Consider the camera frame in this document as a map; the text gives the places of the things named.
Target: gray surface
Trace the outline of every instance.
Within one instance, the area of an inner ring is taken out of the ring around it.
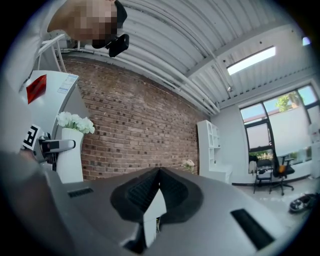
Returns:
[[[56,172],[26,164],[17,155],[0,153],[0,159],[0,167],[5,170],[0,172],[0,181],[10,192],[8,199],[16,205],[14,210],[27,229],[43,243],[76,255],[134,255],[120,245],[135,235],[137,224],[118,216],[110,204],[110,194],[116,186],[150,169],[106,180],[62,184]],[[282,224],[264,206],[237,188],[171,171],[198,184],[204,201],[187,222],[163,225],[144,255],[252,255],[255,247],[230,215],[230,211],[242,208],[273,237],[285,233]],[[74,198],[67,194],[86,187],[94,192]]]
[[[116,186],[148,170],[64,186],[68,191],[82,186],[92,188],[93,193],[73,198],[72,202],[100,233],[122,244],[134,234],[136,226],[118,216],[110,204],[110,193]],[[163,225],[145,255],[252,255],[257,250],[230,214],[237,209],[246,209],[274,238],[285,233],[286,229],[268,209],[237,188],[187,172],[171,171],[199,185],[204,201],[200,210],[187,222]]]
[[[284,195],[281,195],[280,187],[274,188],[270,194],[269,186],[256,187],[255,193],[253,186],[237,186],[237,188],[267,207],[285,228],[291,231],[308,218],[310,211],[290,214],[288,212],[290,203],[304,194],[320,193],[320,178],[308,177],[288,184],[294,187],[294,191],[289,187],[283,187]]]

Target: corrugated metal ceiling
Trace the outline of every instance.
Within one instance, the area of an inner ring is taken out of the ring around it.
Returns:
[[[210,115],[219,111],[219,103],[312,65],[301,33],[270,1],[121,2],[130,46],[116,59],[160,78]],[[275,57],[228,74],[228,66],[269,46],[276,46]]]

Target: white shelving unit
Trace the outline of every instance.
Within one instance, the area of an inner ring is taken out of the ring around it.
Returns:
[[[200,176],[231,183],[231,165],[221,163],[220,132],[218,127],[204,120],[197,123],[199,138]]]

